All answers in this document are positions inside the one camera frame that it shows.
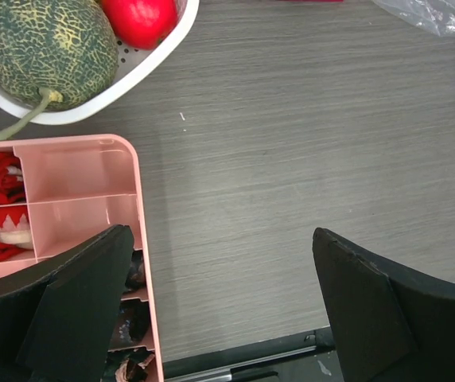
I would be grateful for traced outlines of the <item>green netted melon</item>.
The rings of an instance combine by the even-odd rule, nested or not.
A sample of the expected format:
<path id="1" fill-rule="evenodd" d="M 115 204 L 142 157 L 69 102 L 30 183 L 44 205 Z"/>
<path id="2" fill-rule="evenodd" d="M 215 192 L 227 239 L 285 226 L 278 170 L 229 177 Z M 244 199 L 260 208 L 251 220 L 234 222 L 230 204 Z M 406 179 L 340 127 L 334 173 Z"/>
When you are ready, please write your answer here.
<path id="1" fill-rule="evenodd" d="M 118 56 L 95 1 L 0 1 L 0 86 L 32 108 L 0 130 L 0 141 L 46 110 L 67 111 L 105 91 Z"/>

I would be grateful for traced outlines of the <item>clear zip bag orange zipper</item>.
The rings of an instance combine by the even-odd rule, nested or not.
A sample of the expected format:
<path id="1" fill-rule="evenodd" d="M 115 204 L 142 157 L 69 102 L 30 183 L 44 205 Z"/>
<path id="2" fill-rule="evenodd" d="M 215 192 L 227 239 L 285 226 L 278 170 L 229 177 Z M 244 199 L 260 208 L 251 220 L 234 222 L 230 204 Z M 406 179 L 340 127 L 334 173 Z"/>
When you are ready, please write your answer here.
<path id="1" fill-rule="evenodd" d="M 374 0 L 410 25 L 439 37 L 455 37 L 455 0 Z"/>

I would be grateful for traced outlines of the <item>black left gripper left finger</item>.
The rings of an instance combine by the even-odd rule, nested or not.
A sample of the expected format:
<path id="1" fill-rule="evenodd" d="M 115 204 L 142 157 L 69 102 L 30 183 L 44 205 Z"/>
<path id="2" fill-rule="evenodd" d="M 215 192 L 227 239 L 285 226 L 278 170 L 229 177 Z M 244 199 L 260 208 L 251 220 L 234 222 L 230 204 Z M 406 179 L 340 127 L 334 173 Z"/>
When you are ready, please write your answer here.
<path id="1" fill-rule="evenodd" d="M 99 381 L 133 253 L 115 225 L 0 278 L 0 381 Z"/>

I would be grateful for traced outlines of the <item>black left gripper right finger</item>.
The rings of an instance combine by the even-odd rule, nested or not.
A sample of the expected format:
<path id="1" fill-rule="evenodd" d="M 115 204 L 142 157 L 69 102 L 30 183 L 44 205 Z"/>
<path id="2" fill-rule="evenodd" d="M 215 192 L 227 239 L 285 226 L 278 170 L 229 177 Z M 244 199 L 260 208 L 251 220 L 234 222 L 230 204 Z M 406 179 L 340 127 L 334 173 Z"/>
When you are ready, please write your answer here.
<path id="1" fill-rule="evenodd" d="M 455 283 L 325 228 L 313 258 L 346 381 L 455 381 Z"/>

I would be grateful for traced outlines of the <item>red apple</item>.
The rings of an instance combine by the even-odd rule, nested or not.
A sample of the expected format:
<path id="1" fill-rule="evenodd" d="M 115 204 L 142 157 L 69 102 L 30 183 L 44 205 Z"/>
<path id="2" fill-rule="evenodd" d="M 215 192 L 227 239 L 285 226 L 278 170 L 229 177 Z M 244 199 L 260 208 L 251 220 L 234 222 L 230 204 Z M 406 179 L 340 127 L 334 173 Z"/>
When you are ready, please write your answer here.
<path id="1" fill-rule="evenodd" d="M 155 49 L 178 22 L 174 0 L 109 0 L 100 5 L 115 34 L 136 49 Z"/>

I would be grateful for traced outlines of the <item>pink divided organizer box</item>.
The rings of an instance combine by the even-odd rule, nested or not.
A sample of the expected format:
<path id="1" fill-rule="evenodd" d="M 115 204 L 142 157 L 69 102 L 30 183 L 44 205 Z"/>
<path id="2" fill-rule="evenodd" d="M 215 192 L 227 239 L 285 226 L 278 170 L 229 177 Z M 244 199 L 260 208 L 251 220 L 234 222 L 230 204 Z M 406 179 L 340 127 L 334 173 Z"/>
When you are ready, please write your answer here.
<path id="1" fill-rule="evenodd" d="M 115 226 L 133 253 L 99 381 L 164 378 L 138 156 L 117 135 L 0 142 L 19 158 L 33 249 L 0 261 L 0 278 L 59 255 Z"/>

